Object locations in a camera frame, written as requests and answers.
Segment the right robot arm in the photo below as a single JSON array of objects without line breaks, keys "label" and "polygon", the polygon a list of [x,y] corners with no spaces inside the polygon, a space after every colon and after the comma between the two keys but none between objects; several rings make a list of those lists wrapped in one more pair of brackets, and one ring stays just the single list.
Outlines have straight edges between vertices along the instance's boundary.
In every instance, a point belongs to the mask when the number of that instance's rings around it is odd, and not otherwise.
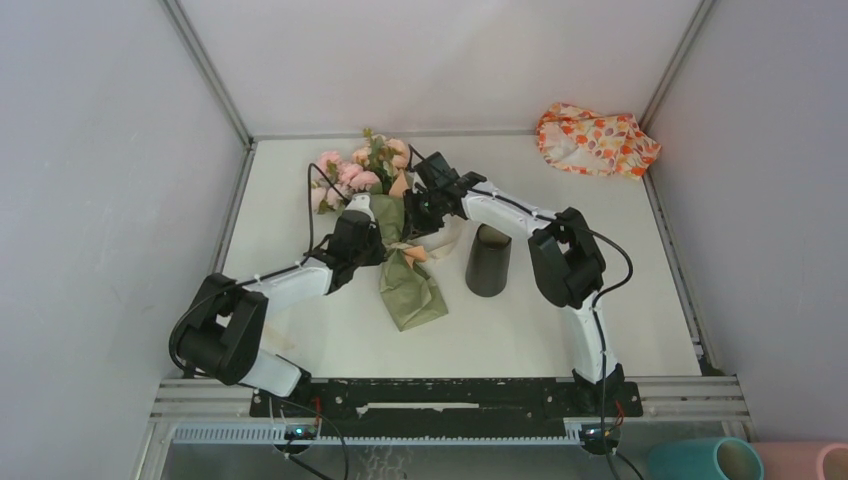
[{"label": "right robot arm", "polygon": [[605,415],[625,382],[601,309],[603,296],[613,290],[604,284],[606,260],[599,246],[608,237],[590,229],[579,210],[553,212],[515,199],[479,173],[459,174],[439,152],[415,164],[412,177],[403,196],[408,238],[433,234],[447,216],[455,216],[526,242],[537,289],[570,314],[579,406],[589,415]]}]

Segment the pink flower bouquet green wrap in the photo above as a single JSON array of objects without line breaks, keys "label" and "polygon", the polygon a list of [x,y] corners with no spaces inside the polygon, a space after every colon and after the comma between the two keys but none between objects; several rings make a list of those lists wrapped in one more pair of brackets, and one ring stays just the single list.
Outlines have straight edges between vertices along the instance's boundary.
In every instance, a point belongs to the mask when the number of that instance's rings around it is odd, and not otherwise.
[{"label": "pink flower bouquet green wrap", "polygon": [[423,267],[445,257],[457,242],[455,235],[426,246],[402,231],[412,213],[404,201],[413,193],[412,147],[370,128],[364,145],[348,158],[326,151],[317,160],[319,178],[311,180],[309,206],[314,213],[339,213],[356,194],[369,194],[386,249],[380,265],[379,293],[401,332],[446,316],[447,303],[433,276]]}]

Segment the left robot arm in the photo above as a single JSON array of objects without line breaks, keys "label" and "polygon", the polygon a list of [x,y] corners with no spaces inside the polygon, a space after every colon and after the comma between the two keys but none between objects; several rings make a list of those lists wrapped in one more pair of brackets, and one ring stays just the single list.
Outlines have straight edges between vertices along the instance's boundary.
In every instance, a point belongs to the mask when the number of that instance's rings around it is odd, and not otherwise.
[{"label": "left robot arm", "polygon": [[307,373],[262,349],[267,315],[339,290],[357,269],[380,264],[384,255],[376,218],[346,210],[333,232],[291,267],[242,282],[207,276],[172,330],[169,353],[182,370],[263,390],[286,415],[301,416],[313,401],[311,388],[300,382]]}]

